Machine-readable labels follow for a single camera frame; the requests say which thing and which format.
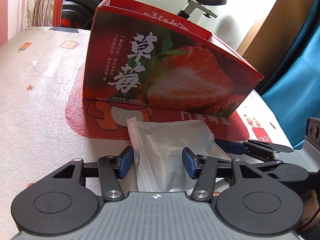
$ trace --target blue curtain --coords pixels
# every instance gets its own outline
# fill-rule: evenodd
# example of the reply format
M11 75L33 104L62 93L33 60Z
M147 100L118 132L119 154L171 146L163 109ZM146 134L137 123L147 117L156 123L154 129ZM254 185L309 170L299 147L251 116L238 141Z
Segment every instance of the blue curtain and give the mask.
M262 98L275 114L294 149L301 149L307 119L320 115L320 0L309 15L275 72L285 71Z

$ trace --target camera lens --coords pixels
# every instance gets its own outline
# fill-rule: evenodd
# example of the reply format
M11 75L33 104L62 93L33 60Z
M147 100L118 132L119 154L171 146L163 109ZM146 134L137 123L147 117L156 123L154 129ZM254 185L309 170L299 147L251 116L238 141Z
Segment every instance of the camera lens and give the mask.
M316 137L316 140L319 139L319 135L320 135L320 129L319 129L319 127L316 125L316 128L315 128L315 137Z
M308 132L309 134L312 134L312 124L309 124Z

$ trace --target white textured tablecloth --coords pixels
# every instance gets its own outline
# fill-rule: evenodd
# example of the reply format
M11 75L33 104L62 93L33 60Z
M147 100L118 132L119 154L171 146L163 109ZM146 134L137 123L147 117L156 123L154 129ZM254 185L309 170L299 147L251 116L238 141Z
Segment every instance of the white textured tablecloth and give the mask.
M89 34L34 27L0 47L1 239L10 239L18 232L10 206L19 192L73 158L92 162L104 155L118 155L130 144L125 120L133 116L153 122L203 119L216 138L263 140L267 134L270 141L291 146L255 91L227 121L82 101ZM136 189L132 181L122 184L124 191ZM97 179L89 180L87 186L99 193Z

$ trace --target red cardboard box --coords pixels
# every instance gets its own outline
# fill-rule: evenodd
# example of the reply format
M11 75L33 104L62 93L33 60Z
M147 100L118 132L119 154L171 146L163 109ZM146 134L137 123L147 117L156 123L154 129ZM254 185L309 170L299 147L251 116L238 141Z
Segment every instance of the red cardboard box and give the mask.
M83 97L228 117L262 78L188 20L134 0L105 0L94 16Z

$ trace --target metal screw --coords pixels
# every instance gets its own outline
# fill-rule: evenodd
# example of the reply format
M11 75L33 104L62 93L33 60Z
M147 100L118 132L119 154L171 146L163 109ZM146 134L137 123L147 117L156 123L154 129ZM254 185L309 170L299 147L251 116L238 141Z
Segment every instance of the metal screw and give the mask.
M121 197L121 193L120 193L120 191L117 191L117 190L109 190L106 193L106 197L108 197L108 198L119 198L119 197Z
M197 190L193 193L193 195L197 198L206 198L209 197L209 192L206 190Z

